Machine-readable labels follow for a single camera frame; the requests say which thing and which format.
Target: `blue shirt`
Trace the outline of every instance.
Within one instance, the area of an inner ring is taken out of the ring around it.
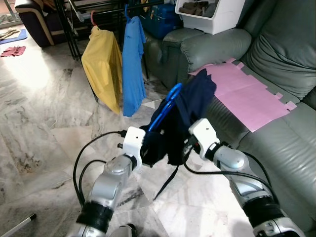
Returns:
[[[142,73],[144,30],[138,16],[127,19],[123,47],[123,115],[131,117],[146,97]]]

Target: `blue mat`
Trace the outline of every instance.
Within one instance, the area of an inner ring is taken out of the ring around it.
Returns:
[[[26,30],[25,29],[21,29],[21,32],[20,32],[20,34],[19,34],[19,36],[17,38],[1,40],[0,44],[10,43],[10,42],[18,41],[18,40],[24,40],[27,37],[28,36],[26,35]]]

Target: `yellow shirt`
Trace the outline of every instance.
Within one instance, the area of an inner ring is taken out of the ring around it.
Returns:
[[[122,95],[122,55],[113,32],[94,26],[81,58],[85,74],[97,97],[119,114]]]

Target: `navy blue cloth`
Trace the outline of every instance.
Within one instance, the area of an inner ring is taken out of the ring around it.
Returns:
[[[161,102],[154,112],[150,124],[141,127],[146,131],[141,151],[143,163],[153,166],[168,154],[169,164],[182,164],[181,155],[184,141],[190,136],[188,129],[205,115],[215,90],[216,84],[212,81],[211,75],[207,75],[206,69],[200,71],[182,87],[175,98],[176,105],[166,115],[159,127],[155,131],[148,132],[149,126],[166,104],[165,101]]]
[[[142,73],[143,43],[146,42],[138,16],[127,17],[123,46],[123,115],[131,117],[146,97]]]

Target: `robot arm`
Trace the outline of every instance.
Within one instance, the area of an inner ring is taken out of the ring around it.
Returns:
[[[123,143],[123,155],[104,165],[103,173],[94,182],[81,214],[67,237],[106,237],[120,194],[132,171],[142,164],[140,149],[144,136],[145,131],[141,129],[128,129]],[[124,237],[128,237],[129,227],[126,226],[124,231],[127,233]]]
[[[190,129],[192,145],[198,142],[200,157],[209,159],[222,171],[233,171],[256,176],[249,166],[248,157],[241,151],[219,145],[216,132],[205,118]],[[269,189],[248,177],[225,175],[233,194],[247,215],[256,237],[304,237],[304,233],[285,217]]]

